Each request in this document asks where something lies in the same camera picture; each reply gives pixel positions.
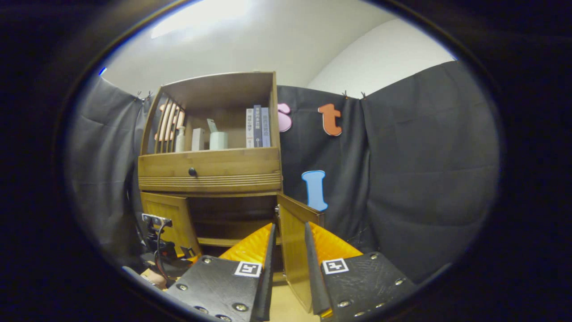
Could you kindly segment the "wooden double-door shoe cabinet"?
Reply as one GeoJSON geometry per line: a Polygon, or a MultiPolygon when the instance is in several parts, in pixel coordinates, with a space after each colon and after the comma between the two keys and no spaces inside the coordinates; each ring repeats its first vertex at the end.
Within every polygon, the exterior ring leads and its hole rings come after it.
{"type": "MultiPolygon", "coordinates": [[[[174,146],[180,126],[185,127],[184,152],[194,152],[191,151],[191,141],[195,128],[206,131],[203,151],[211,151],[211,132],[206,119],[213,119],[218,131],[227,132],[227,149],[247,148],[246,109],[254,108],[254,105],[269,108],[271,147],[260,148],[278,148],[281,159],[274,72],[200,76],[161,86],[149,110],[139,157],[176,153],[174,146]]],[[[283,183],[282,191],[275,192],[197,194],[140,191],[188,198],[197,237],[243,239],[273,221],[272,207],[277,194],[283,192],[283,183]]],[[[201,249],[202,254],[217,255],[229,247],[202,246],[201,249]]]]}

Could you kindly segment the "wooden shoe cabinet door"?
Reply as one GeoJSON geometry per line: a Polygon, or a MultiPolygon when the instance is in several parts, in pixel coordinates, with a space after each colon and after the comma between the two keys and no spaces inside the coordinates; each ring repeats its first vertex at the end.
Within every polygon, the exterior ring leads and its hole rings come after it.
{"type": "Polygon", "coordinates": [[[197,234],[191,220],[188,198],[141,192],[141,200],[143,213],[173,221],[173,228],[166,228],[164,239],[175,243],[178,255],[182,255],[180,246],[200,249],[202,252],[201,247],[190,244],[197,238],[197,234]]]}
{"type": "Polygon", "coordinates": [[[307,222],[323,226],[323,213],[283,193],[277,194],[277,205],[286,281],[304,310],[311,313],[312,295],[305,231],[307,222]]]}

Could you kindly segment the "black backdrop cloth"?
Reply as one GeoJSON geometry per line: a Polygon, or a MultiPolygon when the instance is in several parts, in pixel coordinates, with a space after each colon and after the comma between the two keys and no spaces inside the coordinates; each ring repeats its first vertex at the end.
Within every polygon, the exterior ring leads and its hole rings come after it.
{"type": "MultiPolygon", "coordinates": [[[[496,194],[499,140],[490,103],[451,61],[364,99],[278,86],[292,126],[280,134],[284,192],[307,203],[302,174],[325,172],[325,226],[380,251],[421,283],[466,251],[496,194]]],[[[119,266],[139,267],[136,179],[151,106],[102,78],[80,99],[66,141],[78,217],[119,266]]]]}

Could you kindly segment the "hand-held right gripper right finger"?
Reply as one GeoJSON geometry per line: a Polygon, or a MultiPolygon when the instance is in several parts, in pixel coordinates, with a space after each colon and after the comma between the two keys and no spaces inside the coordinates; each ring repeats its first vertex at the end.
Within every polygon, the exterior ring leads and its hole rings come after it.
{"type": "Polygon", "coordinates": [[[313,313],[321,319],[374,319],[418,290],[378,251],[362,253],[307,222],[305,243],[313,313]]]}

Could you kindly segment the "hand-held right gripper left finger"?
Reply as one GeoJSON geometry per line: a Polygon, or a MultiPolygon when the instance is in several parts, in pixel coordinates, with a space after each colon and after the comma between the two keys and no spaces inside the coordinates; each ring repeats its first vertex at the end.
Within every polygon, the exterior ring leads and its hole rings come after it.
{"type": "Polygon", "coordinates": [[[219,257],[200,257],[166,295],[208,322],[269,322],[275,246],[267,224],[219,257]]]}

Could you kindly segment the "light blue spine book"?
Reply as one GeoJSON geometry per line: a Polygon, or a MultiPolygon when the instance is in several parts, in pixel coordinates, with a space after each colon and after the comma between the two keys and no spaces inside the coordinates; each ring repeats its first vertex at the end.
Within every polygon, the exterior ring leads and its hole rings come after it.
{"type": "Polygon", "coordinates": [[[270,144],[270,119],[269,108],[261,108],[261,122],[262,122],[262,143],[263,147],[271,147],[270,144]]]}

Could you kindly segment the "wooden cabinet drawer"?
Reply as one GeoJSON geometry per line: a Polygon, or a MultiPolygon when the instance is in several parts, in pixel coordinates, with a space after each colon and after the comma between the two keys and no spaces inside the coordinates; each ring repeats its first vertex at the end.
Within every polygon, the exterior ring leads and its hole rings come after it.
{"type": "Polygon", "coordinates": [[[282,191],[278,148],[237,148],[140,156],[143,191],[239,194],[282,191]],[[197,177],[190,177],[194,167],[197,177]]]}

